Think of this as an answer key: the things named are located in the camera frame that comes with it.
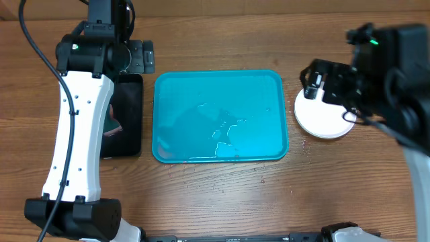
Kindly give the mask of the white plate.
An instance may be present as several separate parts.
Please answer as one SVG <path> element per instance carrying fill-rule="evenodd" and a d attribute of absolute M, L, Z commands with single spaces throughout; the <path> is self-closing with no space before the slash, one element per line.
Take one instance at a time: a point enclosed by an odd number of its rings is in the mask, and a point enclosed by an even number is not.
<path fill-rule="evenodd" d="M 319 89 L 316 99 L 306 99 L 301 89 L 294 102 L 294 115 L 307 133 L 318 138 L 334 139 L 347 134 L 355 125 L 357 117 L 343 106 L 322 101 L 325 91 Z"/>

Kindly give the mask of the green and pink sponge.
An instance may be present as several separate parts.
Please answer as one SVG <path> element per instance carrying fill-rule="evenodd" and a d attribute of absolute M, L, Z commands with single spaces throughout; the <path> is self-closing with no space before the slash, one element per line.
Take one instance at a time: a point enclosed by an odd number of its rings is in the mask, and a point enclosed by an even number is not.
<path fill-rule="evenodd" d="M 114 118 L 114 109 L 110 104 L 107 108 L 105 115 L 104 125 L 103 125 L 103 135 L 112 136 L 116 133 L 122 131 L 121 124 Z"/>

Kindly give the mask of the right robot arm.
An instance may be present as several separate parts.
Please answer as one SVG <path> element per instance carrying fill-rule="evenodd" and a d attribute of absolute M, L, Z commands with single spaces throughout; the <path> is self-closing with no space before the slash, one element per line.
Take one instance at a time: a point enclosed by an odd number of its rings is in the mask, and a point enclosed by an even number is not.
<path fill-rule="evenodd" d="M 393 137 L 411 175 L 417 240 L 429 240 L 429 30 L 424 24 L 349 30 L 349 64 L 314 59 L 300 72 L 306 99 L 343 106 Z"/>

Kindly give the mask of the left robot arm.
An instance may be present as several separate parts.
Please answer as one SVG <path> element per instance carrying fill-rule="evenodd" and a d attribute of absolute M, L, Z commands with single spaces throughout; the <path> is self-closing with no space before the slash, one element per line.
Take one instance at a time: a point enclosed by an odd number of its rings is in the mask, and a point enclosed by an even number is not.
<path fill-rule="evenodd" d="M 122 217 L 119 200 L 101 197 L 99 162 L 116 84 L 155 70 L 151 41 L 67 34 L 56 47 L 60 113 L 52 165 L 25 217 L 47 235 L 76 241 L 144 241 Z"/>

